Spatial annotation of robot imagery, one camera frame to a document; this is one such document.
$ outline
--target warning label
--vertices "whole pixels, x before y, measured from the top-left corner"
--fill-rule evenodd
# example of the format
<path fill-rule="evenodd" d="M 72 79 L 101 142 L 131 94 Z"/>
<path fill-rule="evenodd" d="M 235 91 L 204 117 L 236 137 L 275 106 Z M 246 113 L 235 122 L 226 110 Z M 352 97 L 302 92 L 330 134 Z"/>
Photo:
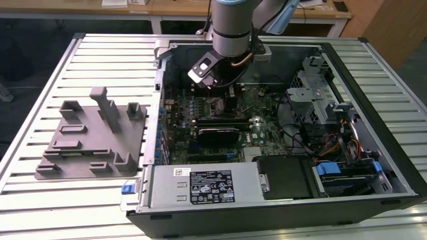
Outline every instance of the warning label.
<path fill-rule="evenodd" d="M 194 205 L 234 203 L 232 171 L 192 171 L 190 173 L 190 194 L 190 201 Z"/>

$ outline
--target desk leg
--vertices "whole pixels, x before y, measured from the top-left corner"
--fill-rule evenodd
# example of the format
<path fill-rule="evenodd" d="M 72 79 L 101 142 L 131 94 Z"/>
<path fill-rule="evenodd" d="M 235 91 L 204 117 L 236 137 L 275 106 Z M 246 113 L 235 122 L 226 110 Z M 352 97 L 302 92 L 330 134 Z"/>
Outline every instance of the desk leg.
<path fill-rule="evenodd" d="M 162 16 L 150 16 L 152 34 L 162 34 Z"/>
<path fill-rule="evenodd" d="M 346 24 L 348 19 L 338 19 L 335 21 L 334 26 L 331 27 L 331 30 L 328 31 L 327 37 L 328 38 L 339 38 L 342 35 L 342 32 L 344 30 Z"/>

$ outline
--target floor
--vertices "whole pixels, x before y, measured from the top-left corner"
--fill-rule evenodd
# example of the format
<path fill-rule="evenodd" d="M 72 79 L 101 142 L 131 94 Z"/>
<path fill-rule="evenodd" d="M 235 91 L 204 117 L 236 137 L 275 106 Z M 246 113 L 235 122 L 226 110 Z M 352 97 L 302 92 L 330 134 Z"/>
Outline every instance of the floor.
<path fill-rule="evenodd" d="M 203 22 L 164 22 L 167 34 L 194 34 Z M 0 19 L 0 39 L 12 38 L 32 65 L 32 74 L 20 81 L 1 83 L 15 95 L 12 102 L 0 102 L 0 159 L 31 111 L 41 89 L 63 56 L 75 33 L 151 34 L 148 21 L 124 20 L 32 20 Z M 427 41 L 407 59 L 398 74 L 427 104 Z"/>

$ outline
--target cable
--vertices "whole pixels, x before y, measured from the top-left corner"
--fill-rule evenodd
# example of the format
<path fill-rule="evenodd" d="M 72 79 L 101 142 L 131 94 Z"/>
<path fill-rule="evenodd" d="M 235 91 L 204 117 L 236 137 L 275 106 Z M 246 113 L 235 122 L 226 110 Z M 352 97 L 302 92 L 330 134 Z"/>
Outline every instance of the cable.
<path fill-rule="evenodd" d="M 287 131 L 284 131 L 283 128 L 284 128 L 286 126 L 294 126 L 294 127 L 295 127 L 295 126 L 302 127 L 302 126 L 298 125 L 298 124 L 287 123 L 287 124 L 284 124 L 284 125 L 280 126 L 282 132 L 283 132 L 284 135 L 287 135 L 292 140 L 295 140 L 295 142 L 303 147 L 306 153 L 307 153 L 310 156 L 312 156 L 312 157 L 319 157 L 319 156 L 315 154 L 315 152 L 306 146 L 306 144 L 303 144 L 303 142 L 302 142 L 300 140 L 298 140 L 296 137 L 294 137 L 291 134 L 287 133 Z"/>
<path fill-rule="evenodd" d="M 208 24 L 210 24 L 211 17 L 212 17 L 212 16 L 211 16 L 211 3 L 212 3 L 212 0 L 208 0 L 208 7 L 207 7 L 207 16 L 206 16 L 204 27 L 195 32 L 196 35 L 202 35 L 202 34 L 207 31 Z"/>
<path fill-rule="evenodd" d="M 351 138 L 351 141 L 355 143 L 356 151 L 358 151 L 358 158 L 362 158 L 362 146 L 358 139 Z"/>
<path fill-rule="evenodd" d="M 232 85 L 242 78 L 242 76 L 246 74 L 248 68 L 250 68 L 250 63 L 246 65 L 244 69 L 242 70 L 242 72 L 239 73 L 239 75 L 235 77 L 235 79 L 231 82 L 228 82 L 224 85 L 215 86 L 215 88 L 226 88 L 230 85 Z"/>
<path fill-rule="evenodd" d="M 326 138 L 326 145 L 324 147 L 327 148 L 328 147 L 328 141 L 330 141 L 330 137 L 335 136 L 338 133 L 331 133 L 330 135 L 327 135 L 327 138 Z"/>
<path fill-rule="evenodd" d="M 291 154 L 300 154 L 300 153 L 294 152 L 294 149 L 304 149 L 302 146 L 295 146 L 295 136 L 296 135 L 302 135 L 302 133 L 298 132 L 292 135 L 292 145 L 291 145 L 291 147 L 287 146 L 287 148 L 291 148 Z"/>
<path fill-rule="evenodd" d="M 338 142 L 332 147 L 330 147 L 328 149 L 324 149 L 320 153 L 319 156 L 323 157 L 334 152 L 336 152 L 340 149 L 340 143 Z"/>
<path fill-rule="evenodd" d="M 302 12 L 304 13 L 304 24 L 306 24 L 306 22 L 307 22 L 306 8 L 303 7 L 303 5 L 300 3 L 298 3 L 298 5 L 302 7 Z"/>
<path fill-rule="evenodd" d="M 240 67 L 252 58 L 252 56 L 254 56 L 254 53 L 250 52 L 250 54 L 246 56 L 246 58 L 243 58 L 243 60 L 238 63 L 232 62 L 231 66 L 235 68 Z"/>
<path fill-rule="evenodd" d="M 279 106 L 282 104 L 282 100 L 286 98 L 287 94 L 283 94 L 282 97 L 279 98 L 279 102 L 278 102 L 278 105 L 275 107 L 275 112 L 274 112 L 274 115 L 278 117 L 279 115 Z"/>

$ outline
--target aluminum extrusion table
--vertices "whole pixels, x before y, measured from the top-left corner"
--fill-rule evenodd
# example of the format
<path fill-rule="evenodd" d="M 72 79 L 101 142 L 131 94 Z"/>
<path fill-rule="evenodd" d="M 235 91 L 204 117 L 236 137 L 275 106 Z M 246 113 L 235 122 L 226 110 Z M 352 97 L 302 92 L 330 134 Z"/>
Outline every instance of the aluminum extrusion table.
<path fill-rule="evenodd" d="M 156 76 L 155 42 L 199 40 L 191 35 L 80 34 L 65 50 L 12 145 L 0 162 L 0 240 L 120 239 L 147 240 L 122 212 L 122 185 L 140 175 L 115 179 L 35 179 L 35 169 L 60 122 L 64 100 L 89 99 L 91 87 L 108 87 L 118 105 L 139 102 L 148 108 L 146 134 L 156 131 L 160 95 L 152 91 Z M 330 42 L 379 115 L 427 179 L 427 108 L 368 43 L 355 38 L 264 37 L 276 42 Z M 148 158 L 147 143 L 142 158 Z M 420 239 L 426 235 L 427 206 L 388 211 L 358 224 L 232 233 L 187 239 L 316 240 Z"/>

